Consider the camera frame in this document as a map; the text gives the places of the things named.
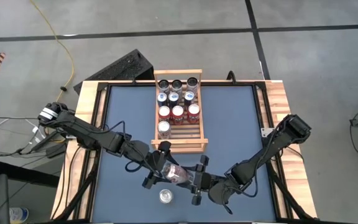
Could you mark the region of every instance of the yellow cable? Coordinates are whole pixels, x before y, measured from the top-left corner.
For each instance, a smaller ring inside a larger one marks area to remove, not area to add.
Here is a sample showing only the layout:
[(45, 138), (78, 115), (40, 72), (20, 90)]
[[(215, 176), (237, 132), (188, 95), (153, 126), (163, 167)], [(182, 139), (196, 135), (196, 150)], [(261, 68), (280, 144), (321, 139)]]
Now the yellow cable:
[[(43, 17), (43, 19), (45, 20), (45, 22), (48, 24), (50, 30), (52, 31), (53, 33), (53, 36), (55, 36), (55, 39), (56, 41), (66, 50), (68, 56), (70, 57), (70, 60), (71, 60), (71, 75), (70, 75), (70, 78), (67, 80), (66, 84), (64, 85), (64, 87), (66, 87), (70, 82), (71, 80), (73, 79), (74, 77), (74, 60), (73, 60), (73, 57), (71, 56), (70, 52), (68, 51), (68, 49), (66, 48), (66, 46), (64, 46), (60, 40), (57, 38), (57, 35), (54, 31), (54, 29), (52, 28), (52, 26), (50, 25), (48, 19), (44, 16), (44, 14), (41, 12), (41, 10), (38, 8), (38, 6), (35, 4), (35, 2), (33, 2), (33, 0), (30, 0), (31, 4), (36, 8), (36, 10), (38, 10), (41, 14), (41, 16)], [(60, 97), (62, 96), (63, 94), (63, 90), (60, 90), (60, 93), (59, 95), (57, 96), (57, 99), (56, 99), (56, 102), (59, 101)]]

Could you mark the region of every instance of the wooden crate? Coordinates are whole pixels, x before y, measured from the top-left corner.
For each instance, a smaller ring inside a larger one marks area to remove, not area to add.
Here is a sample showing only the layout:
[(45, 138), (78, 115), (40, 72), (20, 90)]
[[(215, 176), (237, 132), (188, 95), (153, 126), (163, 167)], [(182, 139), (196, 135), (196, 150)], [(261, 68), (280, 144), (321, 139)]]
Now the wooden crate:
[[(198, 124), (190, 124), (187, 121), (187, 111), (185, 112), (185, 120), (182, 125), (175, 125), (170, 121), (171, 124), (171, 138), (170, 139), (159, 139), (158, 137), (158, 103), (155, 101), (155, 136), (152, 140), (152, 145), (154, 149), (158, 149), (158, 145), (162, 141), (169, 141), (171, 145), (172, 153), (203, 153), (205, 151), (208, 139), (204, 138), (204, 126), (203, 126), (203, 109), (201, 106), (201, 77), (203, 71), (201, 69), (196, 70), (156, 70), (154, 71), (155, 77), (155, 99), (159, 94), (158, 90), (158, 76), (159, 75), (189, 75), (197, 74), (198, 75), (198, 92), (195, 99), (195, 103), (200, 107), (200, 122)], [(184, 84), (182, 86), (183, 94), (186, 92), (187, 86)], [(179, 105), (184, 106), (184, 97), (182, 97)]]

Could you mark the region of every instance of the blue table surface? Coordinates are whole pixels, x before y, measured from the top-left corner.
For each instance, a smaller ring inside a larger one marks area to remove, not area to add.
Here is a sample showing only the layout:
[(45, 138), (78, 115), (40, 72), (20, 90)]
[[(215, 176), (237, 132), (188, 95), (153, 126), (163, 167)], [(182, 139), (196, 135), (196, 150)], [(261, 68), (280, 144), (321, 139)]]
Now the blue table surface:
[[(126, 122), (132, 140), (150, 145), (154, 138), (155, 87), (114, 86), (111, 90), (107, 125)], [(208, 138), (205, 154), (209, 156), (207, 172), (223, 175), (236, 162), (252, 157), (262, 148), (260, 127), (250, 86), (204, 86), (201, 88), (204, 135)], [(193, 166), (201, 154), (174, 154), (183, 166)], [(233, 215), (222, 205), (211, 202), (203, 193), (200, 206), (191, 204), (192, 194), (173, 184), (159, 183), (150, 190), (142, 187), (149, 173), (141, 169), (128, 173), (125, 158), (103, 151), (96, 186), (92, 222), (245, 222), (273, 221), (274, 210), (266, 168), (258, 170), (259, 192), (255, 198), (234, 194), (229, 201)], [(162, 189), (173, 192), (173, 201), (158, 199)], [(252, 184), (246, 192), (254, 192)]]

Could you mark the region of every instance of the gray floor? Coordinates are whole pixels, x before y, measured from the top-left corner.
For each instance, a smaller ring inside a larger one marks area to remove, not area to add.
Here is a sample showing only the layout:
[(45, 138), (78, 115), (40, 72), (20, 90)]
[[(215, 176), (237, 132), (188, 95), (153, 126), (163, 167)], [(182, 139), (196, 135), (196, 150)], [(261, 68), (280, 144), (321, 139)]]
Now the gray floor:
[[(358, 24), (356, 0), (251, 1), (259, 27)], [(241, 0), (36, 3), (61, 35), (250, 27)], [(0, 37), (28, 35), (50, 35), (50, 31), (29, 1), (0, 0)], [(260, 37), (271, 78), (284, 80), (292, 111), (313, 128), (301, 150), (318, 216), (358, 223), (358, 155), (351, 146), (348, 122), (358, 111), (358, 30), (275, 32)], [(251, 33), (63, 42), (74, 57), (74, 83), (136, 48), (155, 69), (202, 68), (206, 78), (225, 78), (233, 70), (238, 78), (262, 79)], [(70, 61), (54, 41), (0, 42), (0, 52), (7, 55), (0, 69), (0, 116), (37, 116), (70, 76)], [(75, 108), (77, 99), (70, 91), (62, 100)], [(21, 133), (0, 130), (0, 151), (6, 152), (23, 146), (32, 129), (25, 121), (9, 121), (1, 128)], [(354, 132), (358, 146), (358, 129)], [(19, 166), (30, 161), (0, 160)], [(61, 163), (54, 160), (42, 168), (53, 173)], [(29, 207), (35, 211), (32, 220), (45, 221), (54, 189), (31, 185), (25, 189), (12, 205)]]

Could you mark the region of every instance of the can lid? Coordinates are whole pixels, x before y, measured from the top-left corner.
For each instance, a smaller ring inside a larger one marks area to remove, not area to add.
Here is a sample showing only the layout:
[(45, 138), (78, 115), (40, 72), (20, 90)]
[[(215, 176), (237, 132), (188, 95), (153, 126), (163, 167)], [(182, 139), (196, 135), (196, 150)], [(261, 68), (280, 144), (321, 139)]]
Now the can lid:
[(168, 116), (168, 115), (169, 115), (169, 112), (170, 112), (170, 110), (169, 110), (169, 107), (167, 107), (167, 106), (162, 106), (162, 107), (160, 107), (160, 109), (158, 110), (158, 113), (159, 113), (159, 115), (161, 115), (161, 116)]
[(160, 191), (160, 201), (162, 203), (169, 203), (173, 198), (173, 194), (168, 189), (163, 189)]
[(160, 102), (164, 102), (165, 100), (167, 100), (167, 94), (165, 93), (159, 93), (158, 94), (158, 97), (157, 97), (157, 100), (160, 101)]
[(169, 87), (169, 82), (168, 80), (161, 80), (158, 82), (159, 87), (161, 88), (168, 88)]
[(162, 132), (168, 131), (169, 128), (170, 128), (170, 125), (167, 121), (161, 121), (158, 124), (158, 131), (162, 131)]
[(168, 96), (170, 101), (177, 101), (179, 99), (178, 93), (172, 92)]
[(192, 104), (189, 106), (189, 113), (191, 114), (198, 114), (200, 112), (200, 107), (196, 104)]
[(185, 93), (185, 100), (192, 100), (194, 99), (194, 93), (192, 91), (187, 91)]
[(175, 116), (180, 116), (180, 115), (182, 115), (182, 114), (183, 114), (183, 107), (181, 107), (181, 106), (174, 106), (174, 107), (172, 108), (172, 113), (173, 113), (173, 115), (175, 115)]
[(172, 82), (172, 87), (173, 88), (180, 88), (181, 87), (181, 81), (180, 80), (174, 80), (173, 82)]
[(195, 77), (191, 77), (191, 78), (187, 79), (187, 85), (195, 86), (195, 85), (197, 85), (197, 83), (198, 83), (198, 80)]

